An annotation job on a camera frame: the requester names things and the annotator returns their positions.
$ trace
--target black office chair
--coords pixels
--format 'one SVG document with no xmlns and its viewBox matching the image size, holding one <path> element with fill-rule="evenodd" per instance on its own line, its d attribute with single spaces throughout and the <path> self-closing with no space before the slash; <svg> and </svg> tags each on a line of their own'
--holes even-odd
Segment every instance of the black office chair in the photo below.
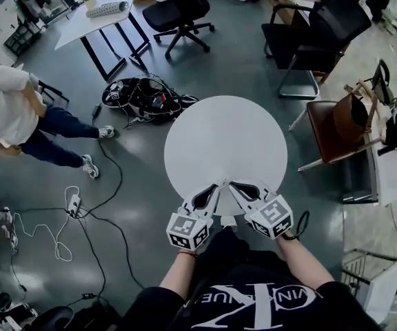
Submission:
<svg viewBox="0 0 397 331">
<path fill-rule="evenodd" d="M 170 51 L 180 37 L 188 37 L 203 46 L 205 52 L 210 51 L 209 46 L 190 32 L 193 30 L 197 34 L 198 29 L 203 27 L 214 31 L 215 27 L 211 23 L 194 24 L 195 20 L 204 17 L 209 10 L 207 0 L 157 0 L 154 5 L 143 11 L 143 17 L 154 30 L 161 32 L 154 35 L 157 43 L 160 42 L 161 36 L 175 34 L 165 53 L 165 58 L 171 59 Z"/>
<path fill-rule="evenodd" d="M 310 26 L 275 24 L 276 13 L 282 8 L 310 11 Z M 313 8 L 290 4 L 275 6 L 270 23 L 261 27 L 266 38 L 266 57 L 273 57 L 278 69 L 286 69 L 278 86 L 279 97 L 314 99 L 319 88 L 312 71 L 331 72 L 347 44 L 370 26 L 371 21 L 364 10 L 352 0 L 323 0 Z M 308 71 L 316 94 L 282 93 L 291 70 Z"/>
</svg>

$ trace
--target desk leg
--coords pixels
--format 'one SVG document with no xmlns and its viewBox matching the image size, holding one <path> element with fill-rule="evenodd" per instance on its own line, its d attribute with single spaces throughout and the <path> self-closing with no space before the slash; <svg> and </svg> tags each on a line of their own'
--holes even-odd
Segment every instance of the desk leg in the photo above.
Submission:
<svg viewBox="0 0 397 331">
<path fill-rule="evenodd" d="M 113 52 L 113 54 L 116 56 L 117 59 L 122 59 L 122 57 L 116 53 L 116 50 L 114 50 L 113 46 L 111 45 L 110 41 L 108 40 L 107 36 L 105 36 L 105 33 L 103 33 L 102 30 L 99 30 L 101 33 L 101 36 L 103 40 L 107 43 L 107 46 L 110 48 L 110 50 Z"/>
<path fill-rule="evenodd" d="M 143 38 L 143 43 L 137 49 L 134 48 L 131 41 L 128 39 L 127 35 L 123 31 L 121 25 L 119 25 L 118 23 L 115 23 L 114 25 L 116 26 L 116 28 L 119 31 L 120 35 L 122 36 L 123 40 L 127 43 L 128 47 L 131 49 L 130 60 L 137 63 L 144 71 L 148 71 L 148 69 L 145 66 L 145 64 L 143 63 L 139 53 L 144 49 L 145 46 L 148 46 L 150 44 L 150 40 L 148 39 L 148 37 L 146 36 L 146 34 L 142 30 L 142 28 L 139 26 L 137 21 L 134 19 L 134 17 L 131 15 L 131 13 L 128 18 L 130 19 L 133 26 L 137 29 L 137 32 L 139 32 L 139 34 Z"/>
<path fill-rule="evenodd" d="M 108 81 L 109 78 L 111 78 L 111 76 L 113 74 L 116 73 L 116 71 L 121 68 L 123 65 L 125 65 L 125 63 L 127 62 L 125 60 L 125 58 L 122 58 L 121 60 L 119 60 L 119 62 L 113 67 L 113 69 L 107 73 L 105 71 L 105 69 L 103 68 L 101 62 L 99 61 L 99 59 L 97 59 L 96 53 L 94 52 L 93 48 L 91 48 L 90 42 L 88 41 L 87 37 L 82 37 L 81 38 L 81 42 L 83 44 L 83 46 L 85 47 L 85 49 L 87 50 L 88 54 L 91 57 L 91 60 L 93 60 L 94 64 L 97 67 L 97 70 L 99 70 L 99 72 L 101 73 L 103 79 L 105 81 Z"/>
</svg>

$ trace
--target white tabletop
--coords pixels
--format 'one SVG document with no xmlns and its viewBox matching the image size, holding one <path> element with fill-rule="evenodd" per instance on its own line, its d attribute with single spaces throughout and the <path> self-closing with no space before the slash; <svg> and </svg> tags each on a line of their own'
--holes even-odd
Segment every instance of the white tabletop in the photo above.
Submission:
<svg viewBox="0 0 397 331">
<path fill-rule="evenodd" d="M 183 198 L 224 179 L 257 179 L 276 191 L 286 167 L 287 146 L 280 126 L 266 110 L 244 98 L 199 101 L 178 117 L 165 142 L 165 169 Z M 216 214 L 242 213 L 225 186 Z"/>
<path fill-rule="evenodd" d="M 87 6 L 85 6 L 85 4 L 79 6 L 74 12 L 70 22 L 62 31 L 61 38 L 58 40 L 58 43 L 54 48 L 55 50 L 59 49 L 65 44 L 69 44 L 69 42 L 84 37 L 87 34 L 90 34 L 91 32 L 100 30 L 101 28 L 110 26 L 114 23 L 118 23 L 124 19 L 127 19 L 130 13 L 130 8 L 133 3 L 133 0 L 96 0 L 96 1 L 97 1 L 96 4 L 97 6 L 100 6 L 104 3 L 126 1 L 128 2 L 128 9 L 118 14 L 109 14 L 106 16 L 100 16 L 89 19 L 85 15 L 85 13 L 87 12 Z"/>
<path fill-rule="evenodd" d="M 371 280 L 363 308 L 377 323 L 382 323 L 389 314 L 397 290 L 397 261 Z"/>
</svg>

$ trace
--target wristband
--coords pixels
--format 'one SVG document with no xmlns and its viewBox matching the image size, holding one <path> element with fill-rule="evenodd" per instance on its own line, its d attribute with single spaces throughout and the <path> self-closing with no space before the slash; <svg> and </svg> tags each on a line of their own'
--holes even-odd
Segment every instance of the wristband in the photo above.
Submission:
<svg viewBox="0 0 397 331">
<path fill-rule="evenodd" d="M 179 251 L 177 254 L 186 254 L 186 255 L 191 255 L 194 258 L 197 258 L 198 254 L 195 252 L 186 252 L 186 251 Z"/>
</svg>

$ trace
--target chair leg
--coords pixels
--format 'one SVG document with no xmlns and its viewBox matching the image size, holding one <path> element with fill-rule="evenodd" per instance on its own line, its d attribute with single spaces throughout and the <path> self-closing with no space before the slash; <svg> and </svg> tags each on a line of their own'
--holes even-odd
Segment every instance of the chair leg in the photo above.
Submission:
<svg viewBox="0 0 397 331">
<path fill-rule="evenodd" d="M 207 44 L 205 44 L 203 41 L 201 41 L 199 38 L 197 38 L 196 36 L 194 36 L 192 33 L 190 32 L 185 32 L 185 37 L 188 37 L 189 39 L 192 39 L 193 41 L 195 41 L 197 44 L 200 44 L 202 47 L 204 47 L 205 49 L 208 49 L 209 46 Z"/>
<path fill-rule="evenodd" d="M 171 49 L 176 45 L 176 43 L 179 41 L 180 37 L 183 36 L 183 31 L 182 30 L 178 30 L 176 32 L 176 35 L 174 36 L 174 38 L 171 40 L 170 46 L 168 47 L 168 49 L 165 52 L 165 56 L 167 58 L 170 57 L 170 51 Z"/>
<path fill-rule="evenodd" d="M 316 82 L 314 75 L 312 74 L 312 71 L 309 71 L 309 70 L 307 71 L 307 74 L 309 75 L 310 83 L 314 88 L 315 94 L 290 94 L 290 93 L 282 93 L 281 92 L 281 89 L 284 86 L 286 78 L 289 76 L 289 74 L 292 71 L 292 68 L 294 67 L 297 60 L 298 60 L 298 57 L 296 55 L 294 55 L 294 57 L 292 58 L 292 61 L 289 64 L 289 67 L 286 70 L 284 77 L 281 79 L 280 85 L 278 86 L 278 96 L 280 98 L 290 98 L 290 99 L 298 99 L 298 100 L 302 99 L 302 100 L 313 101 L 319 95 L 320 89 L 318 87 L 318 83 Z"/>
<path fill-rule="evenodd" d="M 304 170 L 319 166 L 320 164 L 323 164 L 323 163 L 324 163 L 324 161 L 322 159 L 319 159 L 319 160 L 317 160 L 315 162 L 311 162 L 309 164 L 304 165 L 303 167 L 298 168 L 298 171 L 302 172 Z"/>
<path fill-rule="evenodd" d="M 190 30 L 197 30 L 199 28 L 204 28 L 204 27 L 211 27 L 211 23 L 199 23 L 198 25 L 193 25 L 190 27 L 186 27 L 185 30 L 190 31 Z"/>
<path fill-rule="evenodd" d="M 153 37 L 162 37 L 162 36 L 169 36 L 171 34 L 176 34 L 178 31 L 177 30 L 167 30 L 166 32 L 162 32 L 162 33 L 157 33 L 155 34 Z"/>
<path fill-rule="evenodd" d="M 296 124 L 299 123 L 301 121 L 302 118 L 305 117 L 305 115 L 307 114 L 307 108 L 305 108 L 301 114 L 298 115 L 298 118 L 295 119 L 295 121 L 292 123 L 292 125 L 289 127 L 289 131 L 292 131 Z"/>
</svg>

